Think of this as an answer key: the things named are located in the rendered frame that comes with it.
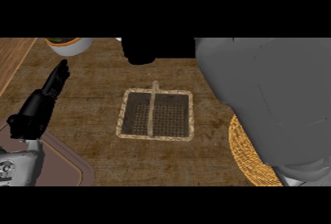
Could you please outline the pale wooden panel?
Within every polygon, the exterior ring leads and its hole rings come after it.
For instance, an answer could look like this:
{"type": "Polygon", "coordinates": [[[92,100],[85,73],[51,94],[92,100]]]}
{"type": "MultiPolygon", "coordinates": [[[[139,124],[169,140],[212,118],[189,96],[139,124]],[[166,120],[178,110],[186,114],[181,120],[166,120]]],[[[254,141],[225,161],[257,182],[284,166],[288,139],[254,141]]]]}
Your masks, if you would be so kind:
{"type": "Polygon", "coordinates": [[[0,96],[36,41],[36,38],[0,38],[0,96]]]}

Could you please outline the white plant pot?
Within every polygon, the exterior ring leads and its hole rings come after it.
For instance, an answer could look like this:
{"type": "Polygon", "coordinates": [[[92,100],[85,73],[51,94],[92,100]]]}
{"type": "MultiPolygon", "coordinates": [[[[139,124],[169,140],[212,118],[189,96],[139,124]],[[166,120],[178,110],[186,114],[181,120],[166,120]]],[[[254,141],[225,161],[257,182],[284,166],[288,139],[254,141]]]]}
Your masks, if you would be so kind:
{"type": "Polygon", "coordinates": [[[73,38],[70,41],[53,42],[46,39],[46,43],[55,53],[61,56],[76,56],[82,54],[93,43],[93,38],[73,38]]]}

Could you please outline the brown rounded tray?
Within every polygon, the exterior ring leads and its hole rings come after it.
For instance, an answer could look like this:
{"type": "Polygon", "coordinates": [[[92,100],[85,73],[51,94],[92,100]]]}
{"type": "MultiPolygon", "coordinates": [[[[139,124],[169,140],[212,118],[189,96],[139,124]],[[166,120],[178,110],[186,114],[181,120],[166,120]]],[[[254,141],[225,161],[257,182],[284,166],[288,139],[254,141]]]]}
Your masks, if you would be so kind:
{"type": "MultiPolygon", "coordinates": [[[[89,162],[48,131],[42,142],[46,155],[36,186],[92,186],[95,170],[89,162]]],[[[27,145],[11,138],[6,120],[0,121],[0,146],[8,152],[27,149],[27,145]]]]}

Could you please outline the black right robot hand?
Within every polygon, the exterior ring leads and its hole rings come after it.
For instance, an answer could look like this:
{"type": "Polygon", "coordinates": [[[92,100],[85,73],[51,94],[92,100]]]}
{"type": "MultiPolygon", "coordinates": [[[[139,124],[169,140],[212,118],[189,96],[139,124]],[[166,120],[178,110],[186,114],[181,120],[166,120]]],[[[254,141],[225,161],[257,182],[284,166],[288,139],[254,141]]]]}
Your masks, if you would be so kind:
{"type": "Polygon", "coordinates": [[[132,65],[145,65],[155,59],[195,57],[194,38],[123,38],[124,57],[132,65]]]}

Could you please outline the round yellow woven placemat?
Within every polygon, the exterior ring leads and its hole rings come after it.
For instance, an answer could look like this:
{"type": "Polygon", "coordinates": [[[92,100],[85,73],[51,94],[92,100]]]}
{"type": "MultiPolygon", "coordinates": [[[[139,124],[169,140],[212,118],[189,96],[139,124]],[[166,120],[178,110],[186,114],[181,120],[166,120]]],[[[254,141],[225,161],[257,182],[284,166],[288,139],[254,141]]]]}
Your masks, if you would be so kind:
{"type": "Polygon", "coordinates": [[[237,115],[232,116],[228,134],[234,160],[247,179],[256,186],[281,186],[272,167],[257,155],[237,115]]]}

